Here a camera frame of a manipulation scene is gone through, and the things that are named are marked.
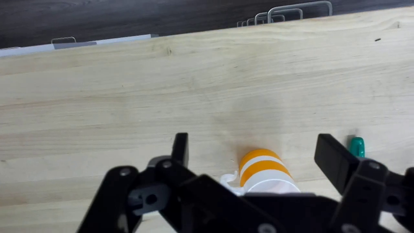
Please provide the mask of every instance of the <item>orange striped object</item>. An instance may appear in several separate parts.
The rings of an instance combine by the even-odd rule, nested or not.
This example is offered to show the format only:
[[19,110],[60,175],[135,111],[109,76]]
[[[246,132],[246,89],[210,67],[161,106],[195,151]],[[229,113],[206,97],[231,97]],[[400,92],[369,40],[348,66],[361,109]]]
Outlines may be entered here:
[[241,186],[262,171],[279,171],[292,176],[279,154],[268,149],[257,149],[246,154],[240,163]]

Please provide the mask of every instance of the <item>wooden table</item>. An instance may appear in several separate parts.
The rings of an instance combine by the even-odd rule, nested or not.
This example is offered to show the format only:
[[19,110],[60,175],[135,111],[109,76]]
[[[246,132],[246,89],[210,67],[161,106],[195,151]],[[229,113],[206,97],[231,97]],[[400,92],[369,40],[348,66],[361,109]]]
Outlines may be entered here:
[[361,135],[404,172],[413,74],[414,8],[0,59],[0,232],[76,232],[109,168],[143,170],[182,131],[197,173],[270,148],[305,192],[338,198],[317,135]]

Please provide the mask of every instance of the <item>bolt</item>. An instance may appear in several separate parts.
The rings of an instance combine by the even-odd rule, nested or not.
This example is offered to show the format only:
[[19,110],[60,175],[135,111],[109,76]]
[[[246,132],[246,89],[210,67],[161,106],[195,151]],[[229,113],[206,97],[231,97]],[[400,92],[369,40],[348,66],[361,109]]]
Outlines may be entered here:
[[341,229],[343,233],[361,233],[361,230],[352,224],[343,224]]
[[171,160],[163,162],[163,168],[170,168],[173,166]]
[[259,233],[277,233],[276,228],[268,223],[261,224],[258,228]]
[[130,173],[131,173],[131,170],[130,170],[129,167],[122,168],[122,170],[119,171],[119,175],[121,175],[121,176],[129,176]]

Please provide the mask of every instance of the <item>orange and white cup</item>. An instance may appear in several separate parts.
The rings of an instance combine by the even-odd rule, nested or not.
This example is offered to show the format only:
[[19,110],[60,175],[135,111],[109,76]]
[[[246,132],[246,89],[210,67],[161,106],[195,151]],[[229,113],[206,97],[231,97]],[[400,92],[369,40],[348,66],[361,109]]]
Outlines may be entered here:
[[[240,180],[240,186],[229,185],[236,180]],[[237,195],[301,192],[281,157],[268,149],[257,149],[246,154],[239,171],[222,176],[220,182]]]

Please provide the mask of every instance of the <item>green object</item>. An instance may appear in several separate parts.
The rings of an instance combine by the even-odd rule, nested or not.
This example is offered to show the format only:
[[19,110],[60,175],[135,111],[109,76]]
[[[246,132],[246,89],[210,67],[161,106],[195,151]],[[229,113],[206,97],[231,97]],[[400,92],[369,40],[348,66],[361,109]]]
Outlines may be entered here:
[[348,150],[358,158],[365,158],[365,142],[363,137],[354,137],[350,141]]

